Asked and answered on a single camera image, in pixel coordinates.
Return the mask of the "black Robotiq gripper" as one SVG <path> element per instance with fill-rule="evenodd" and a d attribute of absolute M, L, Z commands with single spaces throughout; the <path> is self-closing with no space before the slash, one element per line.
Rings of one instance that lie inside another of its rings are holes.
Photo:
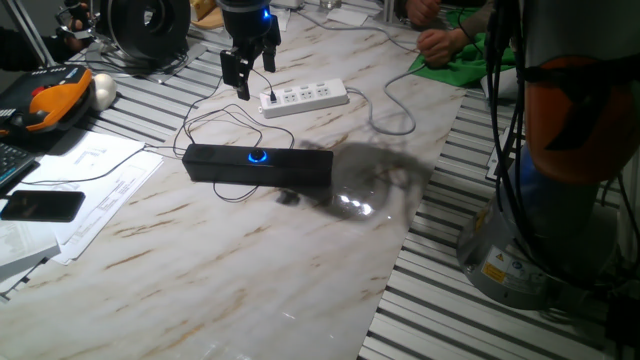
<path fill-rule="evenodd" d="M 262 55 L 264 69 L 276 71 L 276 49 L 281 44 L 278 18 L 269 0 L 219 0 L 224 26 L 233 40 L 232 50 L 220 52 L 222 80 L 241 100 L 249 100 L 248 62 Z"/>

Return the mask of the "person right hand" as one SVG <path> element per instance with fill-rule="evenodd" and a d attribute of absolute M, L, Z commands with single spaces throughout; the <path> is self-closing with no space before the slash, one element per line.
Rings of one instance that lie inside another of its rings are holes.
<path fill-rule="evenodd" d="M 409 21 L 416 26 L 427 26 L 441 10 L 440 0 L 408 0 L 405 10 Z"/>

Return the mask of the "person left hand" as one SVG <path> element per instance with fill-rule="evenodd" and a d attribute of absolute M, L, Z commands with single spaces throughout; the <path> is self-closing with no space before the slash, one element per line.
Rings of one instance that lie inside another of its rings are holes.
<path fill-rule="evenodd" d="M 456 53 L 470 43 L 467 35 L 460 29 L 429 29 L 417 39 L 417 49 L 424 62 L 434 68 L 446 66 Z"/>

